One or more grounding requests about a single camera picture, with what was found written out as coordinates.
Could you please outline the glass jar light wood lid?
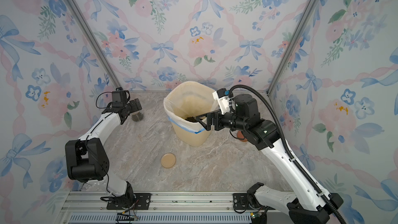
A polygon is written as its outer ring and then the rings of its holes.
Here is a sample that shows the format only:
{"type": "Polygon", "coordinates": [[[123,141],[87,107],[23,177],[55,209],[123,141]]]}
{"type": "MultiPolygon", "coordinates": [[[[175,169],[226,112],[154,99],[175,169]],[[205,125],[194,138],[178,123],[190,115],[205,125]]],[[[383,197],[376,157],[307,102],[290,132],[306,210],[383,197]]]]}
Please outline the glass jar light wood lid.
{"type": "Polygon", "coordinates": [[[144,119],[144,114],[141,112],[137,112],[131,115],[131,118],[134,122],[140,122],[144,119]]]}

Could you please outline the red jar lid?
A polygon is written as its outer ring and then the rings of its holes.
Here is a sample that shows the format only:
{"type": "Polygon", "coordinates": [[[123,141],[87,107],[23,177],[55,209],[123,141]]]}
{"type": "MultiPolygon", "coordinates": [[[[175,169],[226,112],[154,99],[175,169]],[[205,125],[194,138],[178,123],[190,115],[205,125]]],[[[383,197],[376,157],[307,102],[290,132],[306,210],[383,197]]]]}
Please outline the red jar lid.
{"type": "Polygon", "coordinates": [[[238,131],[236,134],[236,137],[238,138],[238,140],[242,141],[242,142],[247,142],[248,140],[244,137],[243,133],[241,131],[238,131]]]}

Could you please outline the tan jar lid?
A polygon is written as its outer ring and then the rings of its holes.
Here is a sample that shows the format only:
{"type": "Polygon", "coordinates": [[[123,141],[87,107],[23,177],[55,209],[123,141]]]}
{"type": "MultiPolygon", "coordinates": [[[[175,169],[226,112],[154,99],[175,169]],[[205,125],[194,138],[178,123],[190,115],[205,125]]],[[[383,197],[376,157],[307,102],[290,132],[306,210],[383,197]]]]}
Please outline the tan jar lid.
{"type": "Polygon", "coordinates": [[[165,169],[171,169],[176,165],[176,156],[172,153],[166,153],[161,158],[161,166],[165,169]]]}

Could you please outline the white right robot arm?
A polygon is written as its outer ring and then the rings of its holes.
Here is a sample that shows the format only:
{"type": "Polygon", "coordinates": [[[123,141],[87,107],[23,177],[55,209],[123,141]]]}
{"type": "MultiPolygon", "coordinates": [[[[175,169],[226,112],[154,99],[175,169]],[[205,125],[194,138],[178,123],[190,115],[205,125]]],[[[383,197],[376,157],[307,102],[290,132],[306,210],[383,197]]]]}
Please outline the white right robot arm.
{"type": "Polygon", "coordinates": [[[295,224],[326,224],[331,215],[339,217],[342,197],[330,193],[310,175],[291,151],[276,122],[261,118],[255,98],[240,94],[229,99],[217,92],[214,98],[220,109],[198,115],[196,121],[207,131],[240,131],[244,139],[272,161],[292,188],[291,192],[282,192],[256,183],[247,190],[244,208],[273,208],[288,215],[295,224]]]}

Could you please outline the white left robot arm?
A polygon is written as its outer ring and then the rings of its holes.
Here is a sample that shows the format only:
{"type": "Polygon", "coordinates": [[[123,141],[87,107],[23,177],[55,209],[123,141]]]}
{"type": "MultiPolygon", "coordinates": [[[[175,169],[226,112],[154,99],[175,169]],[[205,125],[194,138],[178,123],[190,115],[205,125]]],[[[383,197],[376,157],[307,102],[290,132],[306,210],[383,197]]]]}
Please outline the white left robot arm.
{"type": "Polygon", "coordinates": [[[125,123],[129,115],[142,110],[139,99],[131,99],[127,90],[112,92],[112,101],[103,108],[99,120],[77,140],[65,145],[66,168],[69,179],[97,185],[108,193],[101,200],[122,209],[137,203],[131,184],[110,170],[104,149],[113,130],[125,123]]]}

